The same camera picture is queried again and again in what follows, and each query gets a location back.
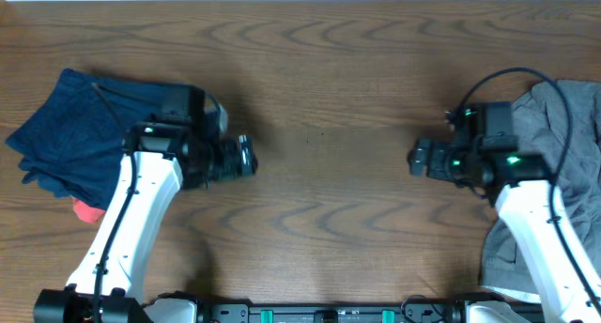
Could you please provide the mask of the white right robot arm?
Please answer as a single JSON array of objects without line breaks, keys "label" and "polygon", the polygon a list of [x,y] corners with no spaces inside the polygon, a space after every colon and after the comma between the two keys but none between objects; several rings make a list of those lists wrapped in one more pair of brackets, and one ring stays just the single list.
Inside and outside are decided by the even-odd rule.
[{"label": "white right robot arm", "polygon": [[600,278],[565,212],[542,155],[521,152],[515,136],[416,141],[409,171],[482,190],[516,241],[548,322],[597,322]]}]

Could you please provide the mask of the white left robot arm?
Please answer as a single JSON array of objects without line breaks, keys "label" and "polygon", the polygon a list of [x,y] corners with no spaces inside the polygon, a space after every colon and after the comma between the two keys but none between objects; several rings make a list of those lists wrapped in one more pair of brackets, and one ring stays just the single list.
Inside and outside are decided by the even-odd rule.
[{"label": "white left robot arm", "polygon": [[85,258],[62,290],[44,289],[37,322],[201,322],[198,301],[181,292],[143,303],[147,264],[162,219],[185,184],[249,177],[250,137],[201,139],[191,125],[141,122],[130,132],[115,193]]}]

